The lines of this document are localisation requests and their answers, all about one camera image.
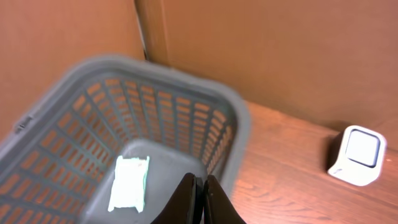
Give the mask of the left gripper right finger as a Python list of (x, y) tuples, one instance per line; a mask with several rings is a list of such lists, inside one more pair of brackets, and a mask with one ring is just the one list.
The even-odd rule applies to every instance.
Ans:
[(204, 186), (204, 224), (246, 224), (213, 175)]

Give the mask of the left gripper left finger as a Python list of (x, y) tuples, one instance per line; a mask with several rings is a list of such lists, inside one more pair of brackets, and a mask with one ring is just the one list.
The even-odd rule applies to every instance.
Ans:
[(203, 215), (203, 182), (186, 173), (164, 209), (151, 224), (199, 224)]

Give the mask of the teal snack packet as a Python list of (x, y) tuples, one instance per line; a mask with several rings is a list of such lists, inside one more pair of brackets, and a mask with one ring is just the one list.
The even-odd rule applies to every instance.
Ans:
[(150, 157), (129, 159), (118, 156), (114, 169), (108, 212), (115, 208), (135, 208), (143, 212), (145, 206), (146, 180)]

